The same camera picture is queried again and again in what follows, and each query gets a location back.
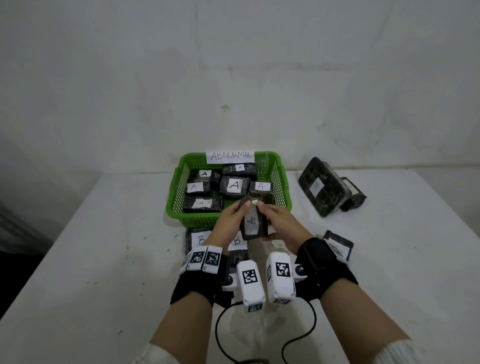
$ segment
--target person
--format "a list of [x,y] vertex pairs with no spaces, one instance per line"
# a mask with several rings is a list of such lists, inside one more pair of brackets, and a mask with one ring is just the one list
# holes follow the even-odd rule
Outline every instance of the person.
[[[240,208],[239,206],[240,202],[237,201],[220,214],[204,245],[220,247],[223,254],[228,254],[228,245],[238,233],[240,222],[249,211],[251,201]],[[318,243],[319,239],[305,229],[286,208],[267,205],[261,201],[257,206],[276,230],[263,238],[264,241],[283,240],[287,249],[295,255],[306,242]],[[345,274],[339,274],[338,277],[334,274],[335,278],[327,284],[319,282],[320,287],[324,286],[324,292],[319,298],[349,362],[421,363],[420,351],[410,337],[358,286],[346,265],[340,271]],[[206,363],[213,297],[209,292],[197,290],[202,291],[203,294],[200,294],[194,289],[185,291],[184,296],[170,306],[150,343],[134,363]]]

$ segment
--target forearm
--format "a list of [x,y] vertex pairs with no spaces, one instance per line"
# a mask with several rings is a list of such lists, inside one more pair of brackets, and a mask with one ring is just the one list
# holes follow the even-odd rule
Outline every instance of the forearm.
[[320,299],[350,363],[371,363],[391,342],[408,335],[356,284],[339,279]]
[[206,363],[212,306],[190,292],[170,306],[150,343],[173,355],[180,364]]

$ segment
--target person's left arm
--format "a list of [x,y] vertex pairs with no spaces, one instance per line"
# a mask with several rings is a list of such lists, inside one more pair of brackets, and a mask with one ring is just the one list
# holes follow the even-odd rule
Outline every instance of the person's left arm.
[[[241,219],[250,205],[249,201],[239,209],[240,201],[237,201],[223,210],[204,245],[219,246],[227,255],[228,246],[238,234]],[[211,325],[209,300],[192,291],[170,306],[150,344],[168,351],[180,364],[206,363]]]

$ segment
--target person's left hand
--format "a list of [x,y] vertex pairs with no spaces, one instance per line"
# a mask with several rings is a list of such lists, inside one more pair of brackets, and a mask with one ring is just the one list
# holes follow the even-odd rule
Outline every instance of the person's left hand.
[[241,220],[250,210],[251,205],[252,202],[247,201],[239,208],[240,200],[238,200],[223,210],[204,246],[219,246],[223,249],[223,254],[228,254],[228,246],[235,236],[237,236],[240,230]]

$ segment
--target person's right hand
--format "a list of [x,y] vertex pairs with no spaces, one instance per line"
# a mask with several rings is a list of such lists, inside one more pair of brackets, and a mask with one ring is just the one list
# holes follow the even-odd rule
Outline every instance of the person's right hand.
[[260,212],[268,217],[276,231],[262,238],[264,242],[283,240],[287,249],[297,255],[300,246],[314,237],[286,208],[267,205],[262,201],[258,201],[257,206]]

